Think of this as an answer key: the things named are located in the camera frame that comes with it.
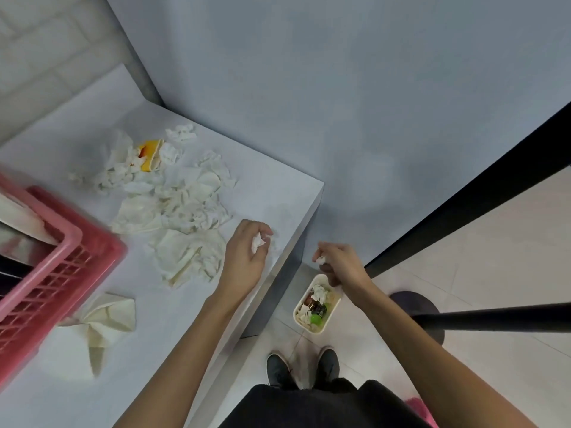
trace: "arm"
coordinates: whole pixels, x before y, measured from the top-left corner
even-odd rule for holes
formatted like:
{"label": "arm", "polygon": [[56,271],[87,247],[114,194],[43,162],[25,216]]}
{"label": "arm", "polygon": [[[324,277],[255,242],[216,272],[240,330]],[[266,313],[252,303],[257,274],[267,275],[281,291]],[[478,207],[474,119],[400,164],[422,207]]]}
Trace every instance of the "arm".
{"label": "arm", "polygon": [[[252,239],[261,232],[266,244],[252,254]],[[272,230],[243,220],[226,245],[220,282],[196,320],[182,336],[114,428],[182,428],[230,319],[260,280]]]}
{"label": "arm", "polygon": [[452,354],[444,350],[373,284],[348,245],[320,243],[315,261],[332,285],[369,318],[399,360],[440,428],[532,428],[532,422]]}

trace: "pink plastic basket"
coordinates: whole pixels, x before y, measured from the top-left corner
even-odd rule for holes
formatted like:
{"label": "pink plastic basket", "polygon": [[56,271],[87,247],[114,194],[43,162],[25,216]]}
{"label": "pink plastic basket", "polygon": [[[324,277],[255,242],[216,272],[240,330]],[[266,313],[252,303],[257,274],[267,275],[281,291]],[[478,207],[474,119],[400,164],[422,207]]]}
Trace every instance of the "pink plastic basket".
{"label": "pink plastic basket", "polygon": [[39,186],[0,174],[0,189],[31,208],[60,244],[0,300],[0,388],[124,258],[121,240]]}

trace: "black door frame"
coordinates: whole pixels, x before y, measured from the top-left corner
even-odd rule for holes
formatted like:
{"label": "black door frame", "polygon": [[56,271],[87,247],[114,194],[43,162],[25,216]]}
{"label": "black door frame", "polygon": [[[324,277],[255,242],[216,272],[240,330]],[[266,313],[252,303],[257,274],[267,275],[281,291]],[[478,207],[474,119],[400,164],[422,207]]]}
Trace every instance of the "black door frame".
{"label": "black door frame", "polygon": [[[571,103],[376,256],[367,273],[378,276],[570,164]],[[402,307],[427,329],[571,331],[571,303],[434,314],[410,295],[401,294]]]}

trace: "hand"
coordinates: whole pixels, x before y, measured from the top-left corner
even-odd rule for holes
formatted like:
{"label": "hand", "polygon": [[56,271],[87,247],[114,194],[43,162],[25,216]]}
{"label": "hand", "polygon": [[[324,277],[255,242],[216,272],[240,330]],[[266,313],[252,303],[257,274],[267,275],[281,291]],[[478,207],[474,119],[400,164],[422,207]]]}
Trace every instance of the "hand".
{"label": "hand", "polygon": [[[265,245],[252,254],[252,239],[260,233]],[[242,219],[226,244],[224,267],[216,293],[221,300],[240,303],[260,280],[274,232],[264,223]]]}
{"label": "hand", "polygon": [[313,254],[315,262],[320,256],[325,255],[327,263],[319,266],[321,271],[329,278],[332,287],[343,286],[343,292],[358,305],[360,298],[375,284],[372,283],[361,260],[351,245],[319,242],[318,250]]}

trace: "gray wall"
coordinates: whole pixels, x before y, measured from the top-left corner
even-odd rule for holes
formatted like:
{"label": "gray wall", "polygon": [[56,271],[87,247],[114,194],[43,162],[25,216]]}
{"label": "gray wall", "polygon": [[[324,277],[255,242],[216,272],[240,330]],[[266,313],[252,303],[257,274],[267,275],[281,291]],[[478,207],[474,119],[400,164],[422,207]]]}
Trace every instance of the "gray wall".
{"label": "gray wall", "polygon": [[109,0],[167,107],[325,181],[363,262],[571,100],[571,0]]}

